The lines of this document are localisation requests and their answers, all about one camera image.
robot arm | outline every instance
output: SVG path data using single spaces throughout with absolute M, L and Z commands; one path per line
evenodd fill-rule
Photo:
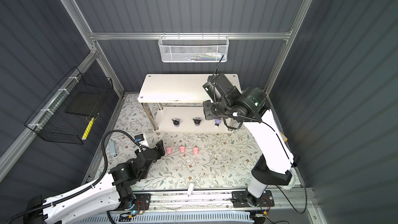
M 135 140 L 137 142 L 144 141 L 144 135 L 135 136 Z M 47 224 L 69 224 L 98 213 L 114 210 L 126 202 L 132 204 L 135 201 L 135 196 L 130 186 L 145 179 L 153 162 L 165 155 L 162 140 L 156 144 L 155 148 L 145 150 L 140 148 L 135 152 L 136 158 L 129 159 L 110 169 L 109 173 L 105 174 L 95 186 L 81 194 L 74 196 L 76 192 L 91 186 L 92 182 L 44 200 L 41 200 L 41 196 L 33 198 L 28 204 L 28 209 L 71 197 L 66 201 L 44 208 L 42 213 L 33 212 L 26 215 L 23 219 L 24 224 L 43 223 L 43 221 Z
M 211 98 L 203 102 L 206 120 L 233 118 L 244 123 L 263 152 L 251 171 L 253 179 L 246 192 L 248 203 L 258 206 L 267 185 L 289 185 L 294 179 L 289 171 L 293 154 L 282 141 L 266 95 L 258 87 L 240 93 L 222 73 L 209 76 L 203 88 Z

zip tie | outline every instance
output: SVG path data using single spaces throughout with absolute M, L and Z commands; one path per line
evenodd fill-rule
M 33 127 L 37 127 L 38 129 L 43 129 L 42 127 L 41 127 L 41 124 L 40 123 L 38 123 L 38 124 L 28 124 L 27 126 L 33 126 Z
M 51 111 L 51 109 L 50 109 L 50 108 L 47 108 L 47 109 L 41 109 L 40 111 L 47 111 L 47 112 L 49 112 L 51 115 L 54 115 L 54 113 Z
M 69 95 L 69 92 L 68 92 L 68 90 L 66 88 L 58 89 L 58 91 L 65 91 Z
M 77 77 L 68 77 L 69 79 L 76 79 L 77 82 L 79 82 L 79 80 L 77 79 Z

black cable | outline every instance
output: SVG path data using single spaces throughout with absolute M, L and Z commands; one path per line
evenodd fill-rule
M 288 221 L 286 221 L 286 220 L 280 220 L 280 221 L 276 221 L 276 222 L 271 221 L 271 223 L 273 223 L 273 224 L 281 223 L 281 222 L 287 222 L 287 224 L 290 224 L 290 223 L 289 223 Z
M 224 125 L 228 128 L 228 129 L 232 129 L 232 130 L 237 130 L 239 128 L 242 127 L 243 122 L 239 123 L 238 127 L 230 127 L 227 125 L 225 118 L 222 118 L 222 120 L 224 121 Z
M 80 195 L 80 194 L 86 192 L 87 190 L 92 189 L 95 185 L 97 185 L 97 183 L 99 183 L 99 182 L 102 180 L 102 178 L 105 176 L 106 171 L 107 171 L 107 169 L 108 169 L 108 158 L 107 158 L 107 156 L 106 156 L 106 151 L 105 151 L 105 138 L 106 138 L 109 134 L 111 134 L 111 133 L 113 133 L 113 132 L 121 132 L 121 133 L 123 133 L 124 135 L 126 135 L 128 138 L 130 138 L 130 139 L 132 140 L 133 143 L 137 144 L 138 146 L 141 146 L 141 147 L 144 147 L 144 148 L 146 148 L 146 149 L 149 149 L 148 147 L 139 144 L 136 140 L 134 140 L 134 138 L 132 138 L 132 137 L 131 137 L 127 132 L 125 132 L 125 131 L 122 131 L 122 130 L 111 130 L 111 131 L 105 133 L 105 134 L 103 135 L 103 137 L 102 137 L 102 140 L 101 140 L 101 151 L 102 151 L 102 156 L 103 156 L 103 161 L 104 161 L 104 167 L 103 167 L 103 171 L 102 171 L 101 175 L 97 178 L 96 181 L 94 181 L 91 185 L 87 186 L 86 188 L 84 188 L 84 189 L 82 189 L 82 190 L 79 190 L 78 192 L 73 193 L 73 194 L 71 194 L 71 195 L 69 195 L 69 196 L 67 196 L 67 197 L 64 197 L 64 198 L 62 198 L 62 199 L 53 201 L 53 202 L 51 202 L 51 203 L 48 203 L 48 204 L 45 204 L 45 205 L 42 205 L 42 206 L 38 206 L 38 207 L 35 207 L 35 208 L 31 208 L 31 209 L 29 209 L 29 210 L 27 210 L 27 211 L 23 211 L 23 212 L 21 212 L 21 213 L 19 213 L 19 214 L 16 214 L 16 215 L 12 216 L 11 218 L 9 218 L 9 219 L 7 220 L 7 222 L 6 222 L 6 224 L 11 224 L 11 222 L 12 222 L 13 220 L 15 220 L 16 218 L 22 217 L 22 216 L 24 216 L 24 215 L 26 215 L 26 214 L 30 214 L 30 213 L 33 213 L 33 212 L 36 212 L 36 211 L 45 209 L 45 208 L 47 208 L 47 207 L 55 206 L 55 205 L 57 205 L 58 203 L 67 201 L 67 200 L 69 200 L 69 199 L 72 199 L 73 197 L 76 197 L 76 196 L 78 196 L 78 195 Z
M 116 222 L 113 221 L 113 219 L 111 217 L 111 213 L 109 211 L 106 212 L 106 215 L 108 216 L 108 219 L 111 222 L 111 224 L 116 224 Z
M 307 210 L 307 188 L 305 187 L 304 180 L 302 179 L 300 173 L 299 173 L 297 170 L 296 170 L 296 173 L 297 173 L 297 175 L 298 175 L 298 176 L 300 177 L 300 179 L 301 179 L 301 182 L 302 182 L 302 185 L 303 185 L 303 188 L 304 188 L 304 192 L 305 192 L 305 207 L 304 207 L 304 210 L 303 210 L 302 212 L 299 212 L 299 211 L 293 206 L 293 204 L 290 202 L 289 198 L 287 198 L 287 196 L 285 195 L 285 192 L 283 192 L 282 189 L 281 189 L 278 185 L 276 185 L 276 187 L 278 187 L 279 190 L 282 192 L 282 194 L 286 197 L 287 201 L 290 203 L 290 205 L 292 206 L 292 208 L 293 208 L 297 213 L 303 214 L 303 213 L 305 213 L 305 211 Z
M 218 66 L 220 65 L 220 63 L 221 63 L 221 61 L 222 61 L 223 58 L 224 58 L 224 55 L 222 55 L 220 61 L 217 63 L 216 69 L 214 70 L 213 75 L 212 75 L 212 77 L 211 77 L 212 80 L 213 80 L 213 76 L 214 76 L 215 73 L 217 72 L 217 68 L 218 68 Z
M 246 116 L 241 116 L 241 115 L 240 115 L 239 117 L 243 117 L 243 118 L 250 119 L 250 120 L 252 120 L 252 121 L 258 122 L 258 120 L 254 119 L 254 118 L 248 118 L 248 117 L 246 117 Z M 268 127 L 270 127 L 270 128 L 272 129 L 272 131 L 275 132 L 274 128 L 272 128 L 269 124 L 265 123 L 264 121 L 262 121 L 261 123 L 266 124 Z M 289 158 L 289 156 L 287 155 L 286 149 L 285 149 L 285 147 L 283 146 L 282 141 L 281 141 L 281 139 L 279 138 L 279 135 L 278 135 L 277 133 L 275 133 L 275 135 L 276 135 L 276 137 L 278 138 L 279 143 L 281 144 L 281 146 L 282 146 L 282 148 L 283 148 L 283 151 L 284 151 L 285 154 L 286 154 L 287 159 L 290 161 L 290 158 Z

gray corrugated wall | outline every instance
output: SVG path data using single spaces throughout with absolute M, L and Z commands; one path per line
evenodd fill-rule
M 240 86 L 264 88 L 283 40 L 232 40 L 219 73 L 237 73 Z M 212 73 L 216 63 L 166 63 L 155 40 L 99 41 L 125 91 L 140 91 L 148 73 Z
M 0 9 L 2 155 L 29 115 L 89 49 L 59 0 L 0 0 Z M 103 76 L 96 62 L 88 73 Z M 33 140 L 0 182 L 0 223 L 24 211 L 36 195 L 48 197 L 81 184 L 117 100 L 112 93 L 84 145 Z
M 283 32 L 301 0 L 76 0 L 93 32 Z
M 104 76 L 97 62 L 87 73 Z M 46 198 L 81 185 L 118 99 L 112 91 L 83 145 L 33 140 L 0 183 L 0 223 L 24 211 L 32 197 Z
M 302 0 L 76 0 L 93 32 L 286 32 Z M 264 87 L 281 40 L 232 40 L 219 72 Z M 157 41 L 99 41 L 125 91 L 147 73 L 212 73 L 214 63 L 163 63 Z
M 59 0 L 0 0 L 0 155 L 89 49 Z
M 398 0 L 314 0 L 271 92 L 329 223 L 396 223 Z

white wire mesh basket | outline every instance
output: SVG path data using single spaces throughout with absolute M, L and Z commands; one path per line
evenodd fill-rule
M 159 38 L 162 62 L 227 61 L 229 39 L 166 39 Z

